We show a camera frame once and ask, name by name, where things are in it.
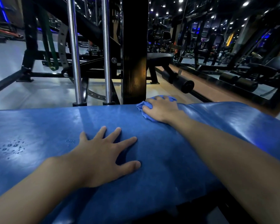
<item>workout station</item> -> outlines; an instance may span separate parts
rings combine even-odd
[[[82,131],[92,139],[102,126],[106,135],[120,127],[117,142],[138,140],[116,164],[138,160],[141,168],[73,192],[41,223],[256,223],[192,145],[137,104],[151,97],[149,86],[172,85],[199,100],[178,103],[191,119],[280,161],[280,120],[244,103],[212,102],[195,81],[255,105],[278,106],[280,0],[13,1],[19,9],[0,0],[0,47],[16,41],[26,50],[21,68],[0,80],[0,93],[63,78],[75,100],[72,107],[0,110],[0,196],[47,158],[74,149]],[[11,16],[21,16],[23,27]],[[37,72],[37,61],[49,71]],[[93,79],[105,80],[105,93],[93,91]],[[88,106],[89,97],[101,105]]]

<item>finger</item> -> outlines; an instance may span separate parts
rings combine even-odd
[[[127,147],[131,146],[137,141],[136,137],[131,137],[129,139],[126,139],[122,142],[116,143],[116,147],[118,150],[118,154],[121,153],[123,150],[125,150]]]
[[[150,116],[150,113],[152,112],[152,110],[151,110],[149,107],[145,106],[145,105],[142,106],[142,110],[143,110],[146,114],[148,114],[149,116]]]
[[[147,98],[145,101],[151,103],[153,105],[153,103],[155,103],[155,99],[152,99],[152,98]]]
[[[103,139],[106,130],[107,130],[107,127],[105,127],[105,126],[101,127],[101,129],[97,132],[97,134],[94,136],[93,139]]]
[[[157,101],[159,101],[159,100],[164,100],[164,99],[163,99],[162,97],[160,97],[160,96],[156,96],[155,99],[156,99]]]
[[[141,163],[139,161],[130,161],[121,166],[118,166],[119,172],[118,177],[131,174],[134,171],[138,170],[141,167]]]
[[[84,131],[80,133],[80,141],[81,142],[88,141],[87,136]]]
[[[105,138],[105,140],[107,140],[110,143],[113,143],[116,140],[116,138],[120,135],[120,132],[121,128],[117,127],[115,131],[113,131],[108,137]]]

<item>blue light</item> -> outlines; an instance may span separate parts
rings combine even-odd
[[[3,14],[3,17],[4,17],[5,21],[6,21],[7,23],[9,23],[9,20],[8,20],[8,18],[7,18],[7,15],[6,15],[5,11],[4,11],[4,6],[3,6],[3,3],[2,3],[1,0],[0,0],[0,7],[1,7],[1,11],[2,11],[2,14]]]

